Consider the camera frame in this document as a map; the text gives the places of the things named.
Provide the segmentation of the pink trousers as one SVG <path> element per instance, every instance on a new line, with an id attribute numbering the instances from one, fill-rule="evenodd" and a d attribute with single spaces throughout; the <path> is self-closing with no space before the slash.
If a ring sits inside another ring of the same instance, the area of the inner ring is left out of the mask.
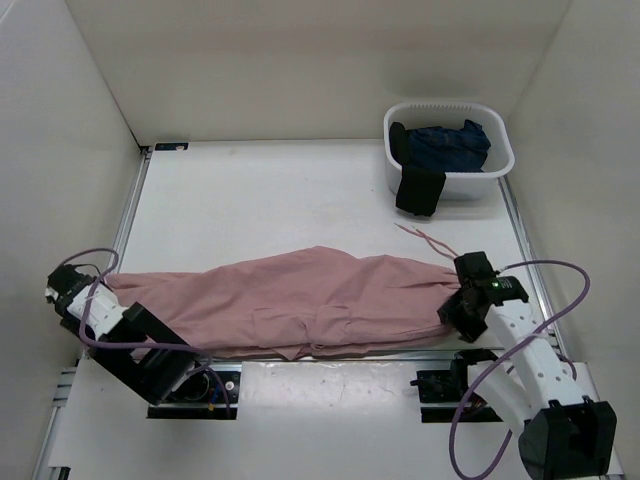
<path id="1" fill-rule="evenodd" d="M 437 310 L 459 288 L 447 267 L 315 246 L 200 273 L 119 273 L 139 303 L 188 344 L 222 358 L 364 355 L 438 344 Z"/>

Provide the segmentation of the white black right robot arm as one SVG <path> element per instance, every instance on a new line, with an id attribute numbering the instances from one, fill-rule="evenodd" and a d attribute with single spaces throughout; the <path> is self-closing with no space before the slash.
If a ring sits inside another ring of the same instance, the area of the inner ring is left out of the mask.
<path id="1" fill-rule="evenodd" d="M 460 398 L 452 422 L 478 396 L 506 423 L 532 479 L 578 479 L 607 474 L 617 417 L 577 383 L 544 330 L 520 281 L 494 269 L 486 254 L 454 260 L 459 289 L 439 309 L 440 320 L 473 342 L 487 331 L 504 352 L 464 350 L 451 363 L 449 387 Z"/>

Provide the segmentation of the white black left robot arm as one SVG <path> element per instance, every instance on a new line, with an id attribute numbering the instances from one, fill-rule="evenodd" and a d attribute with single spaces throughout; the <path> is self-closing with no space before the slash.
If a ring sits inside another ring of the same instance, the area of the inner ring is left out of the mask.
<path id="1" fill-rule="evenodd" d="M 193 351 L 171 350 L 185 341 L 139 303 L 120 304 L 115 293 L 76 265 L 56 268 L 47 278 L 45 298 L 60 325 L 88 348 L 88 355 L 147 403 L 198 402 L 210 377 Z"/>

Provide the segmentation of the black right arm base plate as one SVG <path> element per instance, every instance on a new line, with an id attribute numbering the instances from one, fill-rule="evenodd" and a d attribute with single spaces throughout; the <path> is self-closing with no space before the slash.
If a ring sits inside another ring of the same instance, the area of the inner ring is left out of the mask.
<path id="1" fill-rule="evenodd" d="M 468 389 L 467 368 L 480 362 L 495 361 L 497 355 L 488 349 L 463 350 L 454 355 L 450 366 L 440 370 L 419 370 L 410 382 L 418 390 L 421 422 L 449 424 L 457 405 Z M 496 423 L 502 419 L 476 393 L 464 405 L 461 423 Z"/>

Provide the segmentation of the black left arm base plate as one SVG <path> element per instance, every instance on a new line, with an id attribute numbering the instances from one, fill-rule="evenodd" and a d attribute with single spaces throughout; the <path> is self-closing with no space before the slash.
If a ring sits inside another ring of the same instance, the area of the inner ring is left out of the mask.
<path id="1" fill-rule="evenodd" d="M 217 371 L 186 380 L 157 406 L 149 405 L 147 418 L 154 420 L 235 420 L 241 387 L 241 368 L 224 366 Z"/>

